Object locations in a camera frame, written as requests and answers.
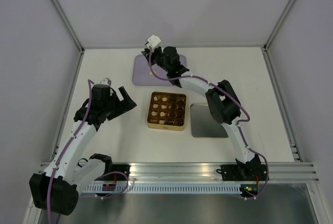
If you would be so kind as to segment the gold chocolate box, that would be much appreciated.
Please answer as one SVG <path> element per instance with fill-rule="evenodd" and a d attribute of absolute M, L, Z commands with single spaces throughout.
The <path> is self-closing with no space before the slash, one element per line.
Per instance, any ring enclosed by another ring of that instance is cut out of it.
<path fill-rule="evenodd" d="M 163 102 L 162 98 L 166 97 L 167 101 Z M 179 100 L 183 100 L 184 104 L 178 104 Z M 187 96 L 185 94 L 176 94 L 176 93 L 166 93 L 166 92 L 158 92 L 154 91 L 151 94 L 149 108 L 148 108 L 148 115 L 147 115 L 147 125 L 151 129 L 160 129 L 160 130 L 171 130 L 171 131 L 183 131 L 185 128 L 185 116 L 186 116 L 186 101 Z M 157 104 L 158 108 L 154 109 L 153 104 Z M 170 106 L 175 106 L 174 110 L 170 110 Z M 183 108 L 183 111 L 177 111 L 177 108 Z M 152 116 L 152 112 L 157 112 L 157 116 Z M 165 112 L 165 116 L 160 116 L 161 112 Z M 175 118 L 169 117 L 170 113 L 175 114 Z M 182 114 L 183 118 L 177 118 L 178 114 Z M 165 121 L 163 125 L 159 124 L 159 121 Z M 169 125 L 169 121 L 174 121 L 175 125 Z M 184 125 L 178 126 L 177 121 L 183 121 Z"/>

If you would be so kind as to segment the silver tin lid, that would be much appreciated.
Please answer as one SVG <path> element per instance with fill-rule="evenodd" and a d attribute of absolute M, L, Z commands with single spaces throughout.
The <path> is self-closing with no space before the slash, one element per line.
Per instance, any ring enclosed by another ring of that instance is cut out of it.
<path fill-rule="evenodd" d="M 191 134 L 195 138 L 228 138 L 224 127 L 210 114 L 207 104 L 190 106 Z"/>

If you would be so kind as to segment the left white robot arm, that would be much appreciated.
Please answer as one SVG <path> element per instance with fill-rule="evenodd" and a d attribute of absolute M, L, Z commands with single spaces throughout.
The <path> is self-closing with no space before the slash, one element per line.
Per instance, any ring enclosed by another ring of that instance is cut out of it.
<path fill-rule="evenodd" d="M 84 150 L 105 121 L 134 109 L 137 104 L 123 86 L 118 95 L 107 83 L 88 83 L 89 97 L 76 111 L 66 144 L 40 174 L 29 181 L 34 206 L 51 213 L 70 215 L 81 193 L 94 180 L 109 180 L 113 162 L 108 155 L 94 153 L 86 164 L 78 166 Z"/>

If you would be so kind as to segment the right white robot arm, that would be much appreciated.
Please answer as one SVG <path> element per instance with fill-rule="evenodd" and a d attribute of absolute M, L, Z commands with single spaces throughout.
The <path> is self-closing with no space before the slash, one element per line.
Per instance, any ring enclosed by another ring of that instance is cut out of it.
<path fill-rule="evenodd" d="M 153 74 L 156 78 L 168 81 L 179 88 L 191 90 L 206 98 L 212 118 L 222 125 L 232 143 L 237 173 L 242 180 L 254 178 L 268 180 L 268 164 L 261 163 L 262 154 L 254 151 L 246 141 L 242 131 L 242 122 L 249 122 L 250 116 L 241 106 L 231 84 L 227 80 L 213 83 L 207 79 L 194 75 L 190 69 L 180 62 L 180 56 L 175 47 L 164 49 L 147 47 L 142 51 L 149 68 L 157 65 L 166 71 L 166 78 Z"/>

